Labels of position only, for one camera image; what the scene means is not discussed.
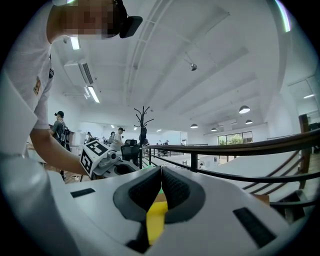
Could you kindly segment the black coat rack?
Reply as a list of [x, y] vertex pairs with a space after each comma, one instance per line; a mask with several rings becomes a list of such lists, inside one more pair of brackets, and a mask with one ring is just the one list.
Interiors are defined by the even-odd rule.
[[154, 119], [150, 119], [148, 121], [145, 121], [145, 115], [147, 114], [150, 107], [148, 106], [145, 108], [142, 107], [142, 111], [139, 111], [138, 109], [134, 108], [135, 111], [137, 111], [137, 114], [135, 115], [138, 119], [139, 125], [134, 125], [135, 128], [140, 128], [140, 135], [139, 135], [139, 168], [143, 168], [143, 142], [146, 139], [147, 136], [147, 123], [153, 121]]

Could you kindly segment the person's white shirt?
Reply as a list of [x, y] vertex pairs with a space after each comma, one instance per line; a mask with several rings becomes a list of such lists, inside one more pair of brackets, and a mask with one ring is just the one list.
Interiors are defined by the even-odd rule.
[[37, 117], [33, 129], [44, 133], [50, 128], [48, 98], [54, 77], [47, 25], [59, 20], [61, 8], [45, 3], [19, 34], [4, 62], [8, 78]]

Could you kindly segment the yellow object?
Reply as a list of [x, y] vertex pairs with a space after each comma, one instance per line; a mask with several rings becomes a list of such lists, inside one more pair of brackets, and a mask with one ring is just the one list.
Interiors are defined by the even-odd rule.
[[161, 236], [165, 226], [165, 214], [168, 211], [166, 201], [155, 202], [146, 214], [146, 228], [149, 245], [153, 245]]

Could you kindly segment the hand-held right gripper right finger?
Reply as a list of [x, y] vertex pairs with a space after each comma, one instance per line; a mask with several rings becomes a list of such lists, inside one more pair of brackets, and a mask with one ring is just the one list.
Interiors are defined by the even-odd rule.
[[290, 226], [269, 205], [220, 178], [164, 167], [164, 230], [149, 256], [249, 256]]

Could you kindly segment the metal ceiling spotlight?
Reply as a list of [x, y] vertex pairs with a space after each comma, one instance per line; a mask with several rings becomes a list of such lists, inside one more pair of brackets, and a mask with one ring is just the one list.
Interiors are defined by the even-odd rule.
[[192, 61], [191, 57], [189, 56], [189, 54], [187, 52], [185, 52], [185, 56], [187, 57], [186, 61], [189, 63], [190, 65], [190, 70], [196, 71], [198, 69], [198, 66]]

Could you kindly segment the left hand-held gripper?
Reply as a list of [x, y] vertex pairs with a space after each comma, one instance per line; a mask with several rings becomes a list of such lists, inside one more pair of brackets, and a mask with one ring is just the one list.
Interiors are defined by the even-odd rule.
[[80, 164], [90, 179], [103, 177], [105, 173], [112, 178], [140, 170], [132, 162], [120, 160], [114, 150], [98, 140], [82, 147]]

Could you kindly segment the black mesh office chair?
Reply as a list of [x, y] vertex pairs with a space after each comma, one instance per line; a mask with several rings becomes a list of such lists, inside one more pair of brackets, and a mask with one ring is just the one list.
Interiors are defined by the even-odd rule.
[[139, 154], [140, 154], [140, 147], [138, 145], [137, 140], [135, 139], [127, 139], [120, 147], [122, 159], [124, 161], [132, 161], [134, 165], [139, 167]]

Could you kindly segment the person's left forearm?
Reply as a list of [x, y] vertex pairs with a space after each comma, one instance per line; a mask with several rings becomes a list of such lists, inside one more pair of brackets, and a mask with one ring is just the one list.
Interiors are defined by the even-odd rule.
[[35, 151], [47, 164], [62, 171], [88, 176], [80, 157], [60, 145], [48, 129], [33, 129], [29, 136]]

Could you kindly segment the ceiling tube light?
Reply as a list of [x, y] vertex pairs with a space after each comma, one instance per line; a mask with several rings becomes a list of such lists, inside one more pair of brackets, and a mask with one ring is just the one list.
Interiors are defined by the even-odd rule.
[[88, 86], [87, 88], [88, 88], [91, 96], [93, 97], [93, 100], [94, 100], [96, 103], [100, 103], [100, 100], [99, 100], [98, 97], [97, 97], [97, 94], [96, 94], [96, 92], [95, 92], [94, 87], [93, 87], [93, 86]]
[[78, 37], [74, 37], [74, 36], [70, 37], [70, 42], [71, 42], [71, 46], [72, 46], [73, 50], [77, 51], [77, 50], [79, 50], [81, 48]]

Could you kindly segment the brown wooden post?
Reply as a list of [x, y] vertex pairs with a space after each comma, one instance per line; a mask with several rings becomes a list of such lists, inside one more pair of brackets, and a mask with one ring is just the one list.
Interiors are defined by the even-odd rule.
[[[301, 133], [304, 134], [309, 132], [310, 128], [309, 128], [308, 116], [306, 114], [302, 114], [298, 118], [299, 118]], [[310, 156], [311, 156], [310, 148], [301, 150], [302, 162], [300, 165], [300, 174], [307, 174], [309, 172]]]

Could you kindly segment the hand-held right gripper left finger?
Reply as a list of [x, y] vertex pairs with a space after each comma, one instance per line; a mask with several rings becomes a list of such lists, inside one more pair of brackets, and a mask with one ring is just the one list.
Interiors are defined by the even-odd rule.
[[59, 213], [71, 240], [59, 256], [163, 256], [149, 245], [147, 211], [161, 188], [160, 167], [117, 177], [64, 184]]

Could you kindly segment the window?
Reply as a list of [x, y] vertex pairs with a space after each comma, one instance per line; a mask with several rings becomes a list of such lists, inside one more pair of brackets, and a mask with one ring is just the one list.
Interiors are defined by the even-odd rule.
[[248, 144], [252, 142], [253, 134], [251, 131], [218, 136], [219, 146]]

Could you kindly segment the black metal railing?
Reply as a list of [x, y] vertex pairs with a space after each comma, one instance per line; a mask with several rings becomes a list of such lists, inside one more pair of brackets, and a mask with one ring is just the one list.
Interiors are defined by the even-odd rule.
[[149, 145], [143, 156], [150, 164], [179, 167], [221, 178], [255, 196], [281, 201], [307, 181], [320, 179], [320, 171], [300, 174], [301, 150], [320, 143], [320, 130], [287, 137], [234, 145]]

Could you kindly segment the ceiling air conditioner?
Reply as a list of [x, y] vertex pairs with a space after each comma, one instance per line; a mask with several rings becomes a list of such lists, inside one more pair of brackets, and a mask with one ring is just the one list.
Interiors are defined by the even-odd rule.
[[85, 87], [94, 84], [90, 67], [87, 60], [84, 58], [79, 61], [68, 61], [64, 65], [64, 70], [74, 86]]

